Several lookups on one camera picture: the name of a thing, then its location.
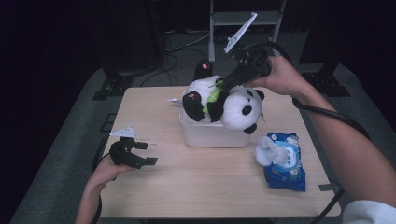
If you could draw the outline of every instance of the wooden table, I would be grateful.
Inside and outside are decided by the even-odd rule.
[[[147,150],[133,153],[157,157],[158,161],[108,183],[102,192],[101,217],[315,217],[325,208],[334,194],[319,189],[319,185],[330,183],[289,96],[262,89],[266,122],[259,122],[247,147],[188,147],[179,108],[168,102],[180,99],[184,90],[186,87],[153,87],[125,92],[113,130],[132,126],[135,140],[149,143]],[[306,192],[268,188],[263,169],[254,158],[258,136],[268,132],[297,132]],[[105,153],[119,140],[110,136]],[[328,216],[340,212],[337,204]]]

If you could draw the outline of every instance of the forearm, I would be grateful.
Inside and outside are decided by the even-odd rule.
[[[76,217],[76,224],[92,223],[99,205],[100,192],[104,187],[100,185],[87,184],[85,187],[81,201],[78,207],[78,214]]]
[[[298,94],[304,105],[334,108],[316,91]],[[396,206],[396,172],[381,152],[347,124],[309,112],[323,148],[352,200],[372,200]]]

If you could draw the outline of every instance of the panda plush toy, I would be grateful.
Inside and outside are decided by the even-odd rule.
[[[264,93],[243,86],[223,91],[223,78],[212,75],[212,69],[210,62],[197,64],[193,82],[182,98],[186,114],[197,122],[220,121],[225,128],[252,134],[262,115]]]

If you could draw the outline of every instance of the blue wipes package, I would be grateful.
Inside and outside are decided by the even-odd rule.
[[[264,166],[265,180],[269,187],[305,192],[305,171],[301,164],[297,134],[268,133],[267,137],[274,142],[276,147],[287,150],[286,159],[281,163],[271,162],[270,165]]]

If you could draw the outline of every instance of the storage box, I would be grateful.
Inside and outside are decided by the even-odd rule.
[[[250,134],[225,128],[219,121],[200,123],[191,119],[184,109],[180,109],[184,141],[190,147],[245,147]]]

